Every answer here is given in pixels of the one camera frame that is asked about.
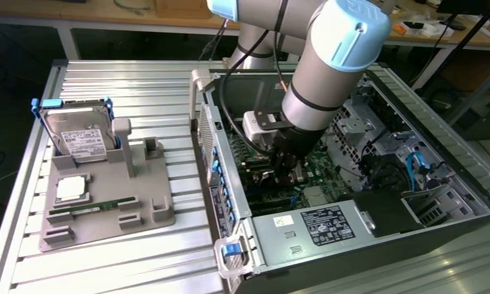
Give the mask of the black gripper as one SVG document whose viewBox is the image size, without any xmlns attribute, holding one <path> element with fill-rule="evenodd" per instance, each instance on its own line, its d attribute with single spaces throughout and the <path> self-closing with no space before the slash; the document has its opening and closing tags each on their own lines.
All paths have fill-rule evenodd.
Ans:
<svg viewBox="0 0 490 294">
<path fill-rule="evenodd" d="M 296 167 L 313 151 L 325 129 L 304 130 L 299 127 L 280 129 L 273 138 L 273 155 L 271 163 L 275 167 Z"/>
</svg>

